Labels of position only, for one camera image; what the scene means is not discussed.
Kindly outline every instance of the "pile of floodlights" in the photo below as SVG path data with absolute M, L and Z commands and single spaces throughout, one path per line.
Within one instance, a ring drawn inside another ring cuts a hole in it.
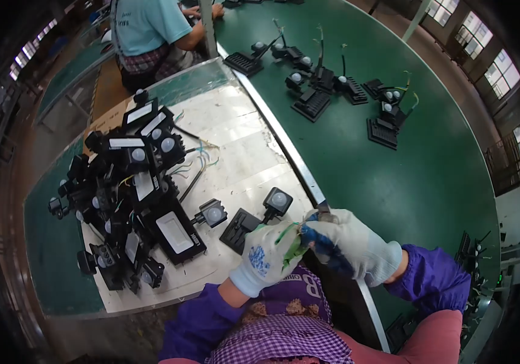
M 136 294 L 140 280 L 153 288 L 161 283 L 164 266 L 149 256 L 155 244 L 178 265 L 206 250 L 193 224 L 215 227 L 227 213 L 213 199 L 194 219 L 185 214 L 181 201 L 200 173 L 178 199 L 167 171 L 192 150 L 186 151 L 182 137 L 172 133 L 173 113 L 165 106 L 159 110 L 157 98 L 139 90 L 134 100 L 136 107 L 124 114 L 121 126 L 105 135 L 89 133 L 84 143 L 93 156 L 72 159 L 58 188 L 60 198 L 52 198 L 48 209 L 58 219 L 71 211 L 102 236 L 103 244 L 78 252 L 82 273 L 95 274 L 98 268 L 108 289 L 126 286 Z M 60 199 L 68 205 L 63 207 Z

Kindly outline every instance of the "cardboard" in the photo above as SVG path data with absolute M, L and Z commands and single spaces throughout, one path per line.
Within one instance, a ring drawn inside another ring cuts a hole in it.
M 133 100 L 133 98 L 129 97 L 126 100 L 120 102 L 118 105 L 108 110 L 100 118 L 96 119 L 96 121 L 90 124 L 90 126 L 87 127 L 84 131 L 84 140 L 86 140 L 86 136 L 88 136 L 88 134 L 94 130 L 99 130 L 106 134 L 111 129 L 120 126 L 122 124 L 122 116 L 126 112 L 126 106 L 131 100 Z M 93 154 L 89 151 L 86 145 L 84 145 L 82 153 L 87 155 Z

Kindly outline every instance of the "purple sleeve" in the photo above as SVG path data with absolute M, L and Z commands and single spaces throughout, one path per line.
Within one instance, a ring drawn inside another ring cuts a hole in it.
M 429 251 L 406 244 L 402 249 L 409 253 L 409 262 L 403 276 L 391 284 L 387 291 L 411 301 L 422 318 L 441 310 L 458 310 L 464 306 L 470 292 L 470 275 L 442 248 Z
M 219 285 L 206 284 L 197 298 L 179 307 L 175 320 L 165 323 L 159 360 L 185 358 L 203 363 L 242 316 L 220 296 Z

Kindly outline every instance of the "green workbench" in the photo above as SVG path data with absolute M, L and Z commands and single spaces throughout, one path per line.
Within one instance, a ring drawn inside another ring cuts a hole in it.
M 341 44 L 346 43 L 347 76 L 359 83 L 378 78 L 387 85 L 411 86 L 402 107 L 420 102 L 398 135 L 398 150 L 367 138 L 366 119 L 379 114 L 379 104 L 352 106 L 333 96 L 331 105 L 311 123 L 290 108 L 294 97 L 285 87 L 293 72 L 286 62 L 264 55 L 264 69 L 250 78 L 312 172 L 329 204 L 347 208 L 386 241 L 442 247 L 455 255 L 462 233 L 481 238 L 492 259 L 481 260 L 481 273 L 494 288 L 500 272 L 495 195 L 486 164 L 472 130 L 450 93 L 416 53 L 365 12 L 342 0 L 307 0 L 305 4 L 243 4 L 226 10 L 215 24 L 216 37 L 227 53 L 248 52 L 257 41 L 274 39 L 273 23 L 284 26 L 286 42 L 317 61 L 324 29 L 323 65 L 342 72 Z M 410 303 L 372 289 L 383 327 Z M 486 308 L 482 307 L 479 316 Z

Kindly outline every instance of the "blue palm glove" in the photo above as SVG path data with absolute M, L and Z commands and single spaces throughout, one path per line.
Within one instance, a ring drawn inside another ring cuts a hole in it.
M 401 263 L 401 246 L 385 241 L 351 211 L 332 209 L 338 224 L 318 221 L 318 212 L 309 213 L 300 228 L 302 244 L 314 251 L 320 262 L 332 270 L 363 278 L 375 287 L 391 277 Z
M 278 225 L 260 224 L 246 235 L 242 262 L 230 271 L 235 287 L 254 298 L 292 273 L 308 250 L 301 244 L 299 226 L 285 221 Z

